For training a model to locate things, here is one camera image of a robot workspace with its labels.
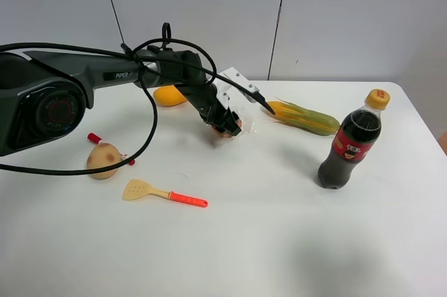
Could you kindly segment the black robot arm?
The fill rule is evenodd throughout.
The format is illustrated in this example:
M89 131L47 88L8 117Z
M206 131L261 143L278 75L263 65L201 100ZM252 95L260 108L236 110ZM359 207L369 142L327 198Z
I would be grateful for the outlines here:
M98 88L133 83L137 87L174 85L200 117L217 131L241 132L237 113L217 98L194 52L140 50L144 75L130 57L29 51L24 57L1 53L1 155L51 142L72 132Z

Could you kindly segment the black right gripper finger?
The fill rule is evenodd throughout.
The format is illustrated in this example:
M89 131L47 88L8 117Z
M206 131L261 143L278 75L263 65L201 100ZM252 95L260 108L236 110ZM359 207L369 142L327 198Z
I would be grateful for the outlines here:
M214 132L219 136L234 136L234 126L230 126L230 128L224 128L222 126L212 125L211 126Z

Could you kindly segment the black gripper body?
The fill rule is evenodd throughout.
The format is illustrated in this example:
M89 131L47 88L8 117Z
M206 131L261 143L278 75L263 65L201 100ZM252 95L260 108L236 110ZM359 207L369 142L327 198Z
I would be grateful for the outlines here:
M218 128L229 128L233 123L230 108L220 102L216 94L201 94L198 97L198 112L205 123Z

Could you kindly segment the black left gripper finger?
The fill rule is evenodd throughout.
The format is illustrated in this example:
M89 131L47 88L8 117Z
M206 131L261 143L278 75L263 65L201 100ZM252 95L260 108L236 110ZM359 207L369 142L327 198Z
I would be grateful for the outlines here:
M242 131L242 120L238 115L229 116L223 125L226 136L237 136Z

